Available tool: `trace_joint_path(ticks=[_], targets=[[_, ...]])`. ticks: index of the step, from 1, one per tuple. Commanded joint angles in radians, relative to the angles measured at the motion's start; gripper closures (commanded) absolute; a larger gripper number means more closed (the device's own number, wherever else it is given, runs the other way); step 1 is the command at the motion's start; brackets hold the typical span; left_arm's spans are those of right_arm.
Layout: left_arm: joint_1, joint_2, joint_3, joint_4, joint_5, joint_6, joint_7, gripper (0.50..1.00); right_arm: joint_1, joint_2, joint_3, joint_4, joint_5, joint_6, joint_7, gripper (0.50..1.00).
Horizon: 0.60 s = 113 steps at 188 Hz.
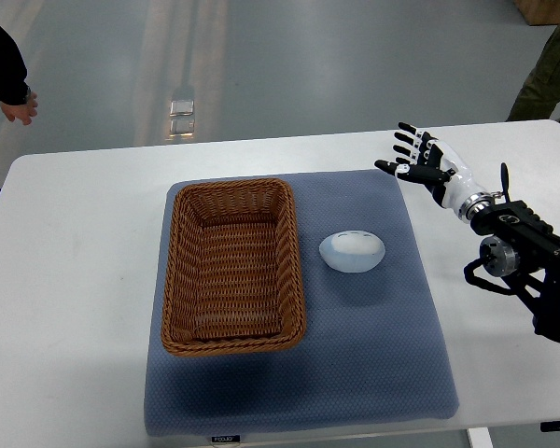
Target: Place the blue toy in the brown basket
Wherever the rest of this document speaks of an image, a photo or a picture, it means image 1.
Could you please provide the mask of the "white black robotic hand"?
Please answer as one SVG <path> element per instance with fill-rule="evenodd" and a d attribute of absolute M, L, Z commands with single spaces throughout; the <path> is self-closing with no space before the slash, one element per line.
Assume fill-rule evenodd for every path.
<path fill-rule="evenodd" d="M 404 122 L 399 124 L 394 137 L 397 157 L 394 161 L 376 161 L 376 168 L 402 181 L 425 186 L 435 203 L 453 210 L 466 223 L 495 203 L 445 141 Z"/>

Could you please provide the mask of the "bystander bare hand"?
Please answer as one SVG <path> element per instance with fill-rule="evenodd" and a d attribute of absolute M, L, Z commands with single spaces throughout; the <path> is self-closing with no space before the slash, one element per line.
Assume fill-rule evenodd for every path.
<path fill-rule="evenodd" d="M 4 116 L 9 122 L 19 121 L 23 126 L 32 123 L 34 117 L 37 116 L 37 94 L 31 91 L 27 97 L 27 101 L 23 105 L 7 105 L 1 102 L 0 108 Z"/>

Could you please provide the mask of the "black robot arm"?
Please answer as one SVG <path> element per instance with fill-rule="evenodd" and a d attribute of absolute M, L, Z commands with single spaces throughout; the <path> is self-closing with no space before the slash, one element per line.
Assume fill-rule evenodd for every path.
<path fill-rule="evenodd" d="M 536 334 L 560 343 L 560 236 L 523 201 L 509 194 L 500 165 L 503 203 L 475 205 L 470 227 L 482 235 L 479 257 L 464 268 L 468 284 L 515 296 L 533 315 Z"/>

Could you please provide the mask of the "bystander dark sleeve forearm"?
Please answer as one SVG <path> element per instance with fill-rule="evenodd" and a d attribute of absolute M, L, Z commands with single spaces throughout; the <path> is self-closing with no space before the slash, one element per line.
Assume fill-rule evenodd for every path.
<path fill-rule="evenodd" d="M 13 38 L 0 26 L 0 101 L 6 105 L 24 105 L 29 86 L 27 68 Z"/>

